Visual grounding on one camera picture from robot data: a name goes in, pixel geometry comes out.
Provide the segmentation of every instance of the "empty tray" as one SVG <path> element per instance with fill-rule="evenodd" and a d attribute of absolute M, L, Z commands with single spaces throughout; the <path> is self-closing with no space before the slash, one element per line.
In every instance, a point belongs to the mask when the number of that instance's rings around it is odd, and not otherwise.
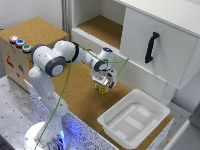
<path fill-rule="evenodd" d="M 97 120 L 122 147 L 135 149 L 169 113 L 169 108 L 135 89 Z"/>

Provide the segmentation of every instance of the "brown wooden box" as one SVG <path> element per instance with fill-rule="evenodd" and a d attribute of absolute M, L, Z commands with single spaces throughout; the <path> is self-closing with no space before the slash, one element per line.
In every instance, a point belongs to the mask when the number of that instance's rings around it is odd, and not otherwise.
<path fill-rule="evenodd" d="M 42 43 L 50 48 L 53 48 L 59 40 L 68 41 L 69 35 L 40 17 L 0 31 L 0 50 L 6 73 L 25 90 L 28 90 L 24 79 L 29 81 L 28 72 L 33 67 L 31 53 L 23 53 L 22 49 L 10 44 L 9 38 L 12 35 L 17 35 L 19 39 L 25 40 L 26 44 L 32 47 Z"/>

